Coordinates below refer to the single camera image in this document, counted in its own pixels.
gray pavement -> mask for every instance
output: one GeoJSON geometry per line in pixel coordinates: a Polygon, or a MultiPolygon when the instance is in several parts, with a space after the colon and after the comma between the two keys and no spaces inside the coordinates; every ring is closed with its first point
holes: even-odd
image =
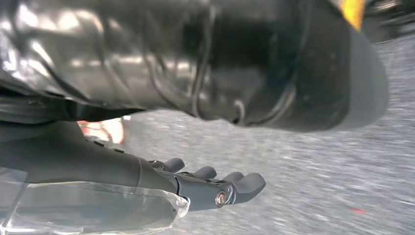
{"type": "Polygon", "coordinates": [[[162,235],[415,235],[415,36],[378,46],[391,105],[353,132],[295,134],[203,122],[177,112],[133,116],[124,148],[180,157],[192,171],[260,172],[252,202],[194,212],[162,235]]]}

